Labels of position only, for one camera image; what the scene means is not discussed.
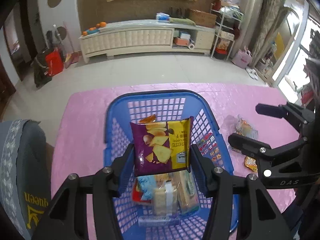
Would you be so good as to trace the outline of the blue plastic basket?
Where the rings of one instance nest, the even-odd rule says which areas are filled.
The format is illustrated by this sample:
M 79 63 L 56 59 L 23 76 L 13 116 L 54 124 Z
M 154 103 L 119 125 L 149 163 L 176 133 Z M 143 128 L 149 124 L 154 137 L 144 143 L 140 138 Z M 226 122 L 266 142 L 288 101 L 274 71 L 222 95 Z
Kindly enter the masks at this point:
M 233 165 L 203 97 L 188 90 L 122 95 L 106 112 L 104 164 L 128 155 L 114 208 L 123 239 L 202 239 L 214 200 L 193 165 Z

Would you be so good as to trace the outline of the cream TV cabinet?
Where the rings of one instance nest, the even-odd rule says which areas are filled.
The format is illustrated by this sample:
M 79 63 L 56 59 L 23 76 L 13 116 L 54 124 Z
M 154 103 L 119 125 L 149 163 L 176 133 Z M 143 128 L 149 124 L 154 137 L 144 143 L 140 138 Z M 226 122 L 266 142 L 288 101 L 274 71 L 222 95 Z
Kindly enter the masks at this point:
M 136 53 L 210 54 L 215 29 L 199 25 L 132 20 L 109 23 L 79 38 L 84 62 L 98 55 L 113 57 Z

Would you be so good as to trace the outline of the orange snack stick packet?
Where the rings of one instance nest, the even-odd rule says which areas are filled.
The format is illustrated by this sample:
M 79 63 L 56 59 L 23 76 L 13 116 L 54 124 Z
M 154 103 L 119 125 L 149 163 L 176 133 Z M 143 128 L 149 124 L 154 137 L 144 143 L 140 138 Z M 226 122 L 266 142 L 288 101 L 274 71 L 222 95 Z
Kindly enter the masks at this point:
M 149 124 L 149 123 L 153 123 L 155 121 L 156 121 L 156 115 L 153 114 L 153 115 L 147 116 L 146 118 L 139 120 L 139 123 L 140 124 Z

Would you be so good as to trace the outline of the purple yellow chips bag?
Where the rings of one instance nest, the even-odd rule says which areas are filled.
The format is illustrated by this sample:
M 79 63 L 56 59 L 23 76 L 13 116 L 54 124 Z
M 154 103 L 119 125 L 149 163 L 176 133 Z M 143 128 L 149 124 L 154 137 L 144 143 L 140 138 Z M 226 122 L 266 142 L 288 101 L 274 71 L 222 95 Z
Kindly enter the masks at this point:
M 193 121 L 190 116 L 183 120 L 131 123 L 135 176 L 190 170 Z

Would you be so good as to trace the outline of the red bag on floor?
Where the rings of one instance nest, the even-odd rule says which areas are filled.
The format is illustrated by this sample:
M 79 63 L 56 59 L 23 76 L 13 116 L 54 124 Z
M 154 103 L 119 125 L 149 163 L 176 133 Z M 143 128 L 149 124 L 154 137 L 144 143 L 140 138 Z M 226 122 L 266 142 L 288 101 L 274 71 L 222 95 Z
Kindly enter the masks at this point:
M 55 76 L 63 71 L 63 61 L 57 49 L 46 55 L 45 59 L 49 76 Z

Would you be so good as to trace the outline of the blue tissue box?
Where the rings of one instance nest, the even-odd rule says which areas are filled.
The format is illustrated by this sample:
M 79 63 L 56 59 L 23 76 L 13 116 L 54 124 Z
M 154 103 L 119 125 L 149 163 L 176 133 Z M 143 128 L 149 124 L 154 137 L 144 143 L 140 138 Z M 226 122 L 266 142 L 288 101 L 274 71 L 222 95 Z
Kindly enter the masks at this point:
M 170 21 L 170 15 L 163 13 L 163 12 L 158 12 L 156 14 L 156 20 L 160 22 L 169 22 Z

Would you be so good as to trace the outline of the pink quilted tablecloth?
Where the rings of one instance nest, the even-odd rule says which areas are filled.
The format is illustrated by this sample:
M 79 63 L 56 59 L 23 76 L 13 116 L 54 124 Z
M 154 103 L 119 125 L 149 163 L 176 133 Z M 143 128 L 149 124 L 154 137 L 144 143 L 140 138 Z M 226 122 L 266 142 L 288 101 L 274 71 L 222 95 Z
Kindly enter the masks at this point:
M 95 174 L 104 165 L 106 111 L 117 97 L 134 92 L 186 89 L 200 94 L 210 106 L 220 132 L 228 137 L 224 121 L 240 116 L 258 131 L 258 139 L 278 147 L 298 138 L 285 120 L 256 113 L 259 103 L 282 105 L 285 98 L 275 88 L 219 83 L 168 83 L 103 88 L 73 94 L 62 116 L 51 173 L 51 192 L 56 193 L 67 176 Z

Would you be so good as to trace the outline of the green cracker pack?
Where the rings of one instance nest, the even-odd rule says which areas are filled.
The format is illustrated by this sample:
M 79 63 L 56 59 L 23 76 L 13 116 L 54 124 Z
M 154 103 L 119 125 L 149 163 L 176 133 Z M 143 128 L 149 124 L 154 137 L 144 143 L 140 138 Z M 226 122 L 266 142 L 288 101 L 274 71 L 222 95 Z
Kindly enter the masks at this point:
M 178 202 L 182 215 L 189 215 L 200 208 L 199 196 L 193 175 L 187 170 L 179 171 Z

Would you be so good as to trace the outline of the light blue round snack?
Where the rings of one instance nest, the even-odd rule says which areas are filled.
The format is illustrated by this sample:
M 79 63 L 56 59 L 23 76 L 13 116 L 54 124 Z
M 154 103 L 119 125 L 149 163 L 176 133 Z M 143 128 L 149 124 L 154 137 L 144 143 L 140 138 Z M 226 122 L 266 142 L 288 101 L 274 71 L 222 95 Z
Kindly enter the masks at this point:
M 137 177 L 137 181 L 142 191 L 141 200 L 147 201 L 152 200 L 154 190 L 157 188 L 157 181 L 155 175 L 148 175 L 148 176 L 140 176 Z

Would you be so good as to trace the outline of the white metal shelf rack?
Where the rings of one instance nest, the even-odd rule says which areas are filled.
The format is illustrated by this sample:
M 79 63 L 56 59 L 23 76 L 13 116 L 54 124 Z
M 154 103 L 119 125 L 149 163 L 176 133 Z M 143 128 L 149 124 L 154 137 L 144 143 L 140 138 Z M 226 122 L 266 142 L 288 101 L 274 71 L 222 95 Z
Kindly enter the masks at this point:
M 212 0 L 209 12 L 216 16 L 211 57 L 228 61 L 235 41 L 240 36 L 244 14 L 232 0 Z

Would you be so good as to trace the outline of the red silver snack pouch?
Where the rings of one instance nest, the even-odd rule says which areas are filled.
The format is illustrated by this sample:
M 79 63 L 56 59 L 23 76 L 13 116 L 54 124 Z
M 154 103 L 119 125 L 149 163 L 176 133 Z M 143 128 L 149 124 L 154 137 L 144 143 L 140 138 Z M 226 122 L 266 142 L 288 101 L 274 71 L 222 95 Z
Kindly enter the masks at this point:
M 142 200 L 143 192 L 139 187 L 138 180 L 135 179 L 133 188 L 132 188 L 132 201 L 138 205 L 150 206 L 152 204 L 151 200 Z

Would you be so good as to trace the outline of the silver standing air conditioner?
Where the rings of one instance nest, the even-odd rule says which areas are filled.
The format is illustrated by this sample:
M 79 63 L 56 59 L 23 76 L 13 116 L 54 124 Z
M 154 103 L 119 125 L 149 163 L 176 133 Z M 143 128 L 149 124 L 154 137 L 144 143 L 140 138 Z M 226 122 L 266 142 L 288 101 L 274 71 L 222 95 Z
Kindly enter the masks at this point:
M 234 42 L 230 57 L 233 58 L 239 49 L 249 48 L 262 9 L 263 0 L 240 0 L 239 8 L 243 13 L 240 23 L 240 36 Z

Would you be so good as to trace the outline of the clear blue bread bag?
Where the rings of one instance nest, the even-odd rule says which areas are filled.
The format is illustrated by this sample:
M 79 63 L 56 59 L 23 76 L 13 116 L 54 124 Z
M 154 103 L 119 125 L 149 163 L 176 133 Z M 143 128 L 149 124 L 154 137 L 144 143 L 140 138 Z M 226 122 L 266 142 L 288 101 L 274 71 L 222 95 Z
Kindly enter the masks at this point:
M 240 115 L 238 115 L 237 117 L 231 115 L 226 116 L 221 126 L 221 129 L 223 133 L 223 138 L 225 139 L 226 146 L 229 151 L 235 151 L 240 153 L 239 150 L 232 148 L 232 146 L 228 142 L 228 137 L 232 133 L 243 135 L 254 140 L 257 140 L 259 137 L 258 131 Z

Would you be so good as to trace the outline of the orange yellow snack pouch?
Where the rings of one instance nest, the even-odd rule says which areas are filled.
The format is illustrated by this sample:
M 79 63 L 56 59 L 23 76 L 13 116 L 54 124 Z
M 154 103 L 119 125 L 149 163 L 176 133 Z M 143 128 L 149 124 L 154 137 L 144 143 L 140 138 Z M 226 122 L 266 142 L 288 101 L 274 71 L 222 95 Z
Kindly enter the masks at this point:
M 247 167 L 248 169 L 250 169 L 251 171 L 257 173 L 258 172 L 258 167 L 256 164 L 256 160 L 246 156 L 245 160 L 244 160 L 244 166 Z

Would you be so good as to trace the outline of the white slippers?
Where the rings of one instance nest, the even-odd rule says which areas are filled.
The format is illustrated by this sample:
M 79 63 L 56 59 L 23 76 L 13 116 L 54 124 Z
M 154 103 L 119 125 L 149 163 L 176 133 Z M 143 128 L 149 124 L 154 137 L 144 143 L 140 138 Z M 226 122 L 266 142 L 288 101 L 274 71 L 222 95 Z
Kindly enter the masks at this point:
M 246 70 L 247 74 L 250 76 L 250 78 L 252 78 L 254 80 L 259 79 L 257 72 L 254 69 L 247 67 L 245 70 Z

